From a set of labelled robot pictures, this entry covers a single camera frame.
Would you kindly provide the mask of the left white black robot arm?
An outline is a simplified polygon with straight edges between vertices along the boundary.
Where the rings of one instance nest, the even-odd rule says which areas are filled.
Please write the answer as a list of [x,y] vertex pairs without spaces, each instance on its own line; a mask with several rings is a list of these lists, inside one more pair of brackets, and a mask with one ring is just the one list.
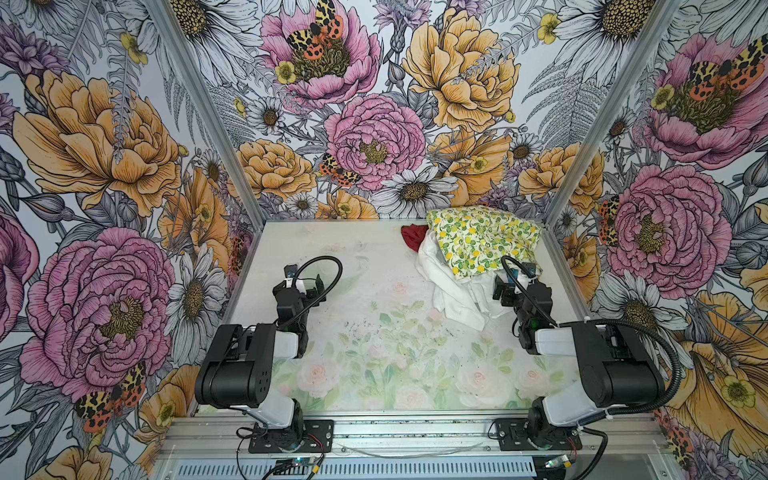
[[320,450],[311,442],[299,401],[281,392],[272,379],[276,361],[306,353],[308,312],[325,299],[322,278],[301,274],[297,265],[284,268],[284,279],[272,290],[275,321],[217,329],[195,381],[199,405],[239,412],[254,422],[251,453]]

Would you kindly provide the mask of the white cloth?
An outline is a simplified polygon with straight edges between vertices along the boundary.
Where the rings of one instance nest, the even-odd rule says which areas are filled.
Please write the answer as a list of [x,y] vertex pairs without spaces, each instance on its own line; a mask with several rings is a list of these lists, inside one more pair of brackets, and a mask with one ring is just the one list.
[[419,247],[415,266],[418,273],[434,287],[434,307],[449,320],[482,331],[490,320],[512,313],[511,307],[493,299],[497,272],[457,278],[431,230],[427,230]]

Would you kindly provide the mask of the lemon print cloth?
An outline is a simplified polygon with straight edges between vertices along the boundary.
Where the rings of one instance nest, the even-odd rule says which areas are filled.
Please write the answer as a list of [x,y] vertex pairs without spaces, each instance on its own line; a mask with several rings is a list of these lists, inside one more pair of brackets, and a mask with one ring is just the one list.
[[427,225],[458,279],[499,271],[504,256],[533,263],[541,236],[537,223],[487,206],[432,210]]

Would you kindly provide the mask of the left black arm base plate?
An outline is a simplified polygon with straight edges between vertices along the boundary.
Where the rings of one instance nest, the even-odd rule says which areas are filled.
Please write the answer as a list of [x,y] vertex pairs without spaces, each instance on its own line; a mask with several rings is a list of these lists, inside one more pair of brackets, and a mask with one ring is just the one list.
[[258,434],[248,444],[251,454],[322,454],[330,453],[333,445],[335,422],[332,420],[304,420],[284,429],[270,429]]

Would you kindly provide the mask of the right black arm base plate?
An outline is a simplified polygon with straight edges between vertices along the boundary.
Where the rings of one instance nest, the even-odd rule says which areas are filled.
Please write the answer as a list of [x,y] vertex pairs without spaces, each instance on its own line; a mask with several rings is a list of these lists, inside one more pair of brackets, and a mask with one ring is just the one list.
[[582,442],[575,429],[530,426],[523,418],[495,419],[488,432],[496,440],[501,451],[580,451]]

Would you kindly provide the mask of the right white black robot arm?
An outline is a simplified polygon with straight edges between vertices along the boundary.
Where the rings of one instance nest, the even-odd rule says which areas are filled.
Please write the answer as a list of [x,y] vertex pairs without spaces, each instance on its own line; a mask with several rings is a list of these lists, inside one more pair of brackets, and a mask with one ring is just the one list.
[[671,344],[651,328],[618,319],[559,323],[551,315],[553,292],[533,264],[501,259],[493,297],[511,308],[512,332],[534,357],[575,360],[577,380],[533,400],[524,420],[495,423],[501,448],[576,448],[588,425],[617,415],[656,410],[681,383],[682,366]]

